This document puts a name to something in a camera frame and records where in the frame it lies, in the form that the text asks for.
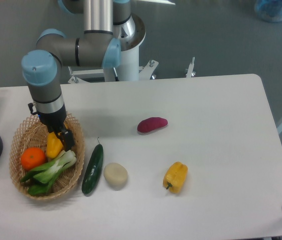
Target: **purple sweet potato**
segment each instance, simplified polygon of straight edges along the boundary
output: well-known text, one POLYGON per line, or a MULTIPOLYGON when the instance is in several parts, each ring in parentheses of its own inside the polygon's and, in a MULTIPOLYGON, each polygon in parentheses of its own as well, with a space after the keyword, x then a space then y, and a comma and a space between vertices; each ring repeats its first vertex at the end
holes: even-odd
POLYGON ((145 134, 153 130, 163 128, 166 125, 168 125, 168 120, 161 117, 150 117, 148 119, 141 121, 137 126, 137 130, 140 133, 145 134))

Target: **gray floor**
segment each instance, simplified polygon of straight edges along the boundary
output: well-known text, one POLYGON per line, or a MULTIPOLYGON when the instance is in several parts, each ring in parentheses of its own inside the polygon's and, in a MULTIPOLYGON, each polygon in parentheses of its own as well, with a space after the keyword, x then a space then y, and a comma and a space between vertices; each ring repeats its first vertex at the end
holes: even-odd
MULTIPOLYGON (((195 56, 199 77, 257 74, 277 122, 282 116, 282 22, 259 20, 253 0, 174 2, 132 1, 133 12, 146 26, 140 65, 154 59, 159 62, 157 78, 181 78, 195 56)), ((81 37, 83 16, 62 12, 56 0, 0 1, 0 87, 26 84, 21 59, 48 28, 81 37)), ((64 68, 61 82, 68 80, 64 68)))

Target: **white table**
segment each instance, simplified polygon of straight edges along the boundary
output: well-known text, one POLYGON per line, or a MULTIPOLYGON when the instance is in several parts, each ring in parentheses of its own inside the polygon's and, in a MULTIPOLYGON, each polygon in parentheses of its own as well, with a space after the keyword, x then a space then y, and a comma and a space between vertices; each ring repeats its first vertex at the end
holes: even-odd
POLYGON ((0 239, 230 240, 282 236, 282 146, 261 79, 253 74, 62 85, 104 165, 128 170, 120 191, 103 176, 90 197, 78 186, 53 202, 23 196, 9 175, 15 130, 30 115, 25 86, 0 88, 0 239), (168 127, 137 133, 148 117, 168 127), (171 164, 188 166, 183 190, 162 186, 171 164))

